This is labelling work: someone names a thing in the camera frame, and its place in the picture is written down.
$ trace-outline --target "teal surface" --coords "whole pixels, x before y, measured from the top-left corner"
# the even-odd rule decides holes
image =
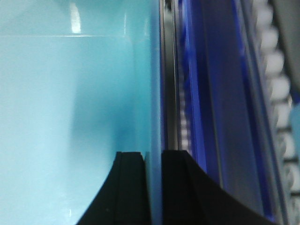
[[[291,111],[290,122],[292,126],[292,135],[295,141],[296,152],[300,157],[300,104],[297,104]]]
[[[150,18],[147,0],[0,1],[0,224],[74,224],[117,151],[152,145],[160,191]]]

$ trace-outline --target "light blue plastic panel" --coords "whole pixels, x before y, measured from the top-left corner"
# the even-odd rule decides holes
[[[158,146],[150,27],[147,0],[0,1],[0,224],[74,224],[115,152]]]

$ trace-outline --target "white roller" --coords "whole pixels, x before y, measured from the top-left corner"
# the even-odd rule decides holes
[[[292,192],[300,191],[300,170],[296,163],[287,163],[285,171],[288,178],[290,190]]]
[[[293,209],[296,216],[296,223],[300,223],[300,197],[299,196],[293,196],[292,197],[293,202]]]
[[[273,8],[266,4],[265,6],[258,7],[255,10],[256,27],[262,29],[271,25],[273,20]]]
[[[277,76],[283,69],[285,56],[280,50],[268,53],[264,58],[267,76]]]
[[[260,6],[265,6],[268,4],[268,0],[252,0],[252,5],[254,9],[257,9]]]
[[[279,103],[274,105],[275,112],[277,113],[277,128],[287,128],[289,126],[289,116],[291,107],[287,103]]]
[[[263,52],[270,52],[275,49],[278,43],[278,29],[271,26],[269,29],[264,29],[261,32],[261,50]]]
[[[289,95],[290,87],[290,80],[285,75],[269,79],[271,101],[286,99]]]
[[[291,133],[284,132],[279,134],[280,145],[283,150],[284,158],[291,159],[297,156],[295,142]]]

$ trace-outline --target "blue plastic cover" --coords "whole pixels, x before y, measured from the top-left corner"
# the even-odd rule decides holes
[[[182,9],[193,157],[228,193],[263,215],[234,2],[183,0]]]

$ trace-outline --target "curved black edge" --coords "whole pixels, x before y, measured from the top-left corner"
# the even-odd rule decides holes
[[[148,225],[145,163],[139,152],[117,152],[111,171],[78,225]]]
[[[186,151],[165,151],[162,167],[165,225],[275,225],[223,191]]]

